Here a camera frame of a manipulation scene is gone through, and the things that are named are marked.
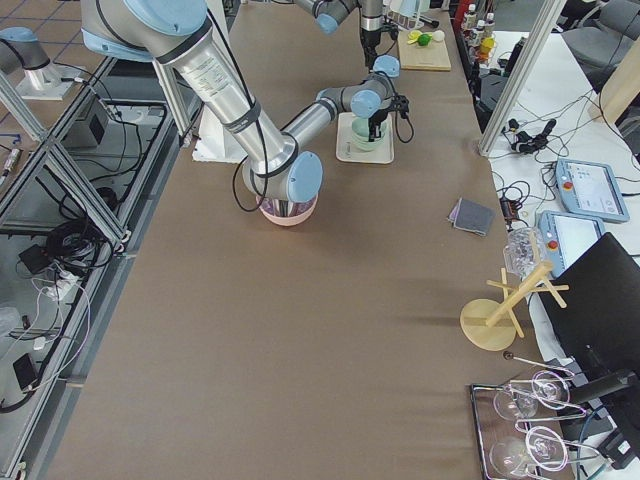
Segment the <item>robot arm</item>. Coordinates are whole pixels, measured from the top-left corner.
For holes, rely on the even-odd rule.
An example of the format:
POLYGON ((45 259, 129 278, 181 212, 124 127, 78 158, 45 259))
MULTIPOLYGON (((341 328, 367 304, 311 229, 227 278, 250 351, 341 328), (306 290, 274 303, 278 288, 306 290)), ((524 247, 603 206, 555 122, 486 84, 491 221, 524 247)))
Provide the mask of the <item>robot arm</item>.
POLYGON ((294 0, 293 3, 309 13, 327 35, 334 33, 354 10, 358 10, 359 39, 365 65, 369 70, 373 69, 382 33, 391 29, 385 20, 382 0, 294 0))
POLYGON ((343 112, 367 120, 370 139, 391 111, 408 114, 408 99, 393 80, 399 61, 377 55, 384 25, 379 1, 302 1, 322 29, 333 32, 360 11, 361 44, 369 73, 353 86, 328 88, 284 128, 279 129, 250 93, 221 23, 203 1, 84 1, 85 46, 96 53, 175 69, 247 154, 243 179, 260 199, 312 201, 323 177, 319 157, 304 145, 343 112))

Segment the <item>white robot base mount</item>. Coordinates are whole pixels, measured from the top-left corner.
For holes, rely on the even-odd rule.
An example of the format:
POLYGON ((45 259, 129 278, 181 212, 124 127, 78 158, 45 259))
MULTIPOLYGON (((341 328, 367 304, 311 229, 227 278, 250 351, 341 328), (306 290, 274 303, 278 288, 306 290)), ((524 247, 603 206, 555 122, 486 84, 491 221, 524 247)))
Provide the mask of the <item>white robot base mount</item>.
POLYGON ((204 107, 197 131, 193 160, 238 164, 246 156, 240 144, 227 132, 216 116, 204 107))

